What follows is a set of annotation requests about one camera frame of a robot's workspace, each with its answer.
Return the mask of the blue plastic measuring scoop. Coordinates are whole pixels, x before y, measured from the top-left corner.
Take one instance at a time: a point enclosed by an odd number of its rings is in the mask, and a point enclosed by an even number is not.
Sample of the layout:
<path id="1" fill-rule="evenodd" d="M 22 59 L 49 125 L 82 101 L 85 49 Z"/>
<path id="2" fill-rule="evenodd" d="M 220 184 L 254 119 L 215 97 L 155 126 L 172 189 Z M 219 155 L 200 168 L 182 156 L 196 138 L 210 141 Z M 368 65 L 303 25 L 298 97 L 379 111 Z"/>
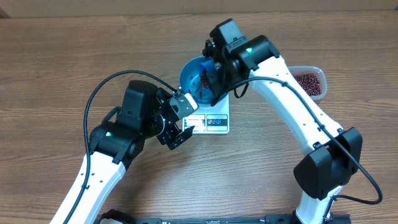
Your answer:
<path id="1" fill-rule="evenodd" d="M 204 61 L 199 64 L 199 71 L 201 75 L 215 73 L 216 69 L 214 62 L 212 60 L 204 59 Z"/>

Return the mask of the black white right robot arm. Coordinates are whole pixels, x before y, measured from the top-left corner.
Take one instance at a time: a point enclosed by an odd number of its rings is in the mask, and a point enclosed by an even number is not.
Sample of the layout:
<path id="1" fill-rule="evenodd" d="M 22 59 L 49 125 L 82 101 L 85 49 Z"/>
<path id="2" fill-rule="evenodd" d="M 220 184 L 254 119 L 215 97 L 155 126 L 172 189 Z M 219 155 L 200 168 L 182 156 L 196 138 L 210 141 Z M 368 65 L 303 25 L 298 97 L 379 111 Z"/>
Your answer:
<path id="1" fill-rule="evenodd" d="M 232 19 L 210 32 L 203 55 L 213 61 L 205 75 L 214 95 L 210 105 L 241 85 L 251 85 L 274 107 L 304 154 L 294 168 L 303 190 L 299 206 L 292 215 L 268 215 L 266 222 L 350 223 L 349 215 L 337 216 L 330 210 L 358 171 L 363 144 L 359 131 L 343 129 L 318 107 L 266 36 L 250 40 Z"/>

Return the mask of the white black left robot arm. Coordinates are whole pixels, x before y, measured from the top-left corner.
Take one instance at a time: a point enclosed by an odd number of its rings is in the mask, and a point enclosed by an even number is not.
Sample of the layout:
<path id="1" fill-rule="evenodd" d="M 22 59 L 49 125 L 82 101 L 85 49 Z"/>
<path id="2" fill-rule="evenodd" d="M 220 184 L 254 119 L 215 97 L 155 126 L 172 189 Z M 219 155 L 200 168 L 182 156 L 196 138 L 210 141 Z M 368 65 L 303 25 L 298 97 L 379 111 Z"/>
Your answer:
<path id="1" fill-rule="evenodd" d="M 88 140 L 78 176 L 52 218 L 52 223 L 94 223 L 101 207 L 144 142 L 157 137 L 173 150 L 192 136 L 177 121 L 191 115 L 198 105 L 189 93 L 168 93 L 155 84 L 132 80 L 123 103 L 112 109 Z"/>

